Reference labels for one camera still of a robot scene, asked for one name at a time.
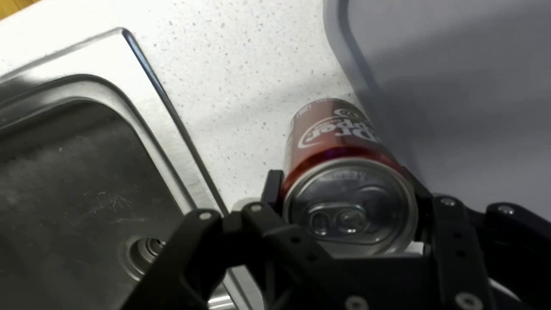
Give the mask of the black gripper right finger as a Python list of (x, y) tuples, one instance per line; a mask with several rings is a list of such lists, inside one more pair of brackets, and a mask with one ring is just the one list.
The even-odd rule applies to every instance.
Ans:
[(414, 189), (440, 310), (551, 310), (550, 220), (509, 201), (478, 212), (419, 181)]

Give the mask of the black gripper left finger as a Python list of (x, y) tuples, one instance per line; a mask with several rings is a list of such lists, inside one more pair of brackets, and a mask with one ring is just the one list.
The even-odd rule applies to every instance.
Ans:
[(345, 267), (283, 220), (283, 179), (283, 170), (271, 170), (262, 198), (240, 212), (190, 212), (123, 310), (207, 310), (233, 267), (252, 274), (268, 310), (369, 310)]

